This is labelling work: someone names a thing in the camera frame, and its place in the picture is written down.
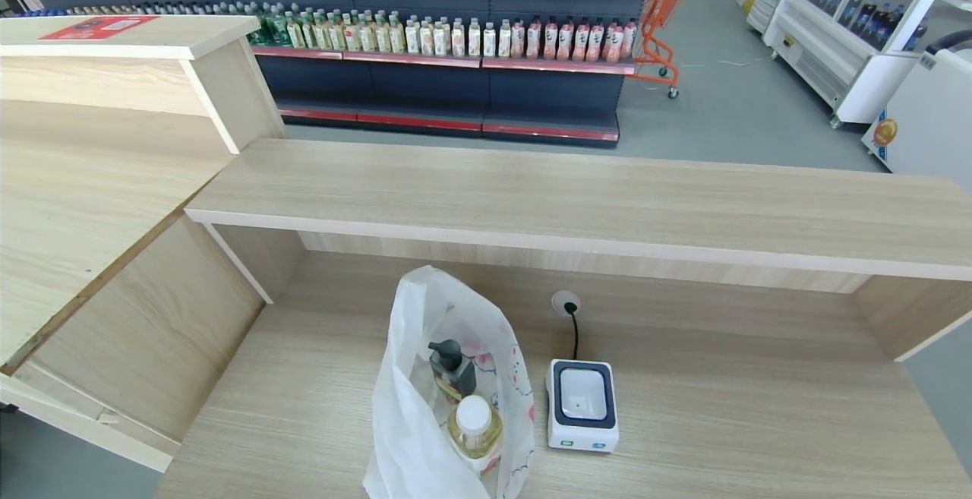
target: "power cord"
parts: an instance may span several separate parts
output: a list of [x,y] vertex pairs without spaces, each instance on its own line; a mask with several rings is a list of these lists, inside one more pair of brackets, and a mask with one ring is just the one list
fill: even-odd
[[577,312],[577,305],[573,302],[563,303],[563,309],[570,315],[570,320],[573,321],[573,359],[577,360],[577,340],[579,339],[579,333],[577,333],[577,316],[574,314]]

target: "red sign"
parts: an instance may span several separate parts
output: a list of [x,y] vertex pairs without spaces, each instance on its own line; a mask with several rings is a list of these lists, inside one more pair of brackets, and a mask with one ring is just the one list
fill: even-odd
[[157,14],[112,14],[105,17],[92,17],[87,21],[42,36],[41,39],[108,39],[119,32],[125,32],[157,18],[159,18]]

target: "chest freezer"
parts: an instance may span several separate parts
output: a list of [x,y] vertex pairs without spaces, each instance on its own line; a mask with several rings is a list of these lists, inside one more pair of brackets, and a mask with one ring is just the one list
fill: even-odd
[[972,191],[972,30],[938,39],[862,138],[889,170]]

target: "gray floor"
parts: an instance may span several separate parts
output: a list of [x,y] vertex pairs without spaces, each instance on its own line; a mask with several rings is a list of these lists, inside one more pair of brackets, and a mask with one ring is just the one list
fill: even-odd
[[[291,126],[292,138],[386,144],[610,153],[656,159],[882,171],[860,129],[830,129],[828,110],[746,29],[735,0],[683,0],[664,39],[683,66],[681,95],[628,83],[616,150]],[[972,322],[905,363],[972,474]],[[0,415],[3,499],[142,499],[159,475],[27,415]]]

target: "orange shopping cart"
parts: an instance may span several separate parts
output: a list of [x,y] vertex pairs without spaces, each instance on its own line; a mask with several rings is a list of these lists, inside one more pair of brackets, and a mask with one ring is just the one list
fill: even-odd
[[[662,42],[656,32],[665,28],[679,0],[645,0],[642,13],[642,46],[635,53],[636,80],[656,81],[669,86],[669,98],[678,97],[678,67],[674,65],[674,51]],[[644,67],[659,65],[658,76],[645,76]]]

